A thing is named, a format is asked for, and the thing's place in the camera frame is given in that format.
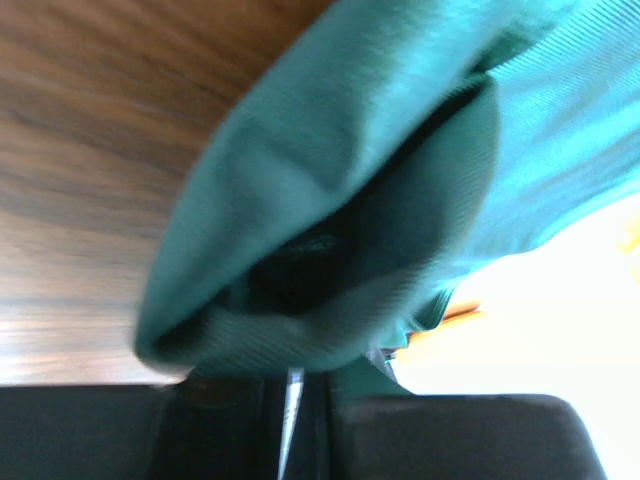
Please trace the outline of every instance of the wood grain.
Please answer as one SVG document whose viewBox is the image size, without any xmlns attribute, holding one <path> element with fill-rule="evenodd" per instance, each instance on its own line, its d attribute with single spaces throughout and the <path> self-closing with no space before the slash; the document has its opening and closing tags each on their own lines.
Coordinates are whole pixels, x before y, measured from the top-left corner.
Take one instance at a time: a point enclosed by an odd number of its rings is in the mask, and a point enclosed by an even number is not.
<svg viewBox="0 0 640 480">
<path fill-rule="evenodd" d="M 0 2 L 0 383 L 172 378 L 129 352 L 171 205 L 329 1 Z"/>
</svg>

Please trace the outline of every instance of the green fabric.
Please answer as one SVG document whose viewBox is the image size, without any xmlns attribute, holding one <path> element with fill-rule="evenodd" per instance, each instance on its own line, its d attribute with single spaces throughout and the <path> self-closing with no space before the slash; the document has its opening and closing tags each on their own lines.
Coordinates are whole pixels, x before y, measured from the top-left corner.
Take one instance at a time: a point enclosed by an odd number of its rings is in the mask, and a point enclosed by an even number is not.
<svg viewBox="0 0 640 480">
<path fill-rule="evenodd" d="M 435 327 L 469 273 L 640 191 L 638 2 L 532 4 L 331 7 L 194 170 L 137 354 L 360 371 L 371 345 Z"/>
</svg>

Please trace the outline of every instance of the wooden table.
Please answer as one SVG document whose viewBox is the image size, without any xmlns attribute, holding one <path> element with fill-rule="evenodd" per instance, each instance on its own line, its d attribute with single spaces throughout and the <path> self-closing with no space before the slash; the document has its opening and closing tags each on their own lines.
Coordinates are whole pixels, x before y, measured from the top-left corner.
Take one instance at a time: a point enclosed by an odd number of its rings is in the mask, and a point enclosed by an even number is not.
<svg viewBox="0 0 640 480">
<path fill-rule="evenodd" d="M 129 345 L 171 205 L 328 3 L 0 2 L 0 384 L 167 379 Z"/>
</svg>

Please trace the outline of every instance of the wooden surface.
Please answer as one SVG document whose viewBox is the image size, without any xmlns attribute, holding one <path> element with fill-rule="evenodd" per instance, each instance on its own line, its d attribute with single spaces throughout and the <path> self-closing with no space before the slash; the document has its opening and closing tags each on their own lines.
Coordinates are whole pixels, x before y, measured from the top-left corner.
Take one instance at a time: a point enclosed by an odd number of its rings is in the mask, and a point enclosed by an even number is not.
<svg viewBox="0 0 640 480">
<path fill-rule="evenodd" d="M 129 344 L 171 205 L 328 3 L 0 2 L 0 384 L 164 380 Z"/>
</svg>

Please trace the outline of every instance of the green sweater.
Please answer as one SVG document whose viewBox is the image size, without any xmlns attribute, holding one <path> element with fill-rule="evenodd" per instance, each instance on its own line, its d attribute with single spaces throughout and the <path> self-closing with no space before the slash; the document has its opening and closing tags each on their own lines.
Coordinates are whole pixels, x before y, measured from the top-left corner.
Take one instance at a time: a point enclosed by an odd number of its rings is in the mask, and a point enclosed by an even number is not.
<svg viewBox="0 0 640 480">
<path fill-rule="evenodd" d="M 640 3 L 531 4 L 331 7 L 194 170 L 137 354 L 351 386 L 465 276 L 640 191 Z"/>
</svg>

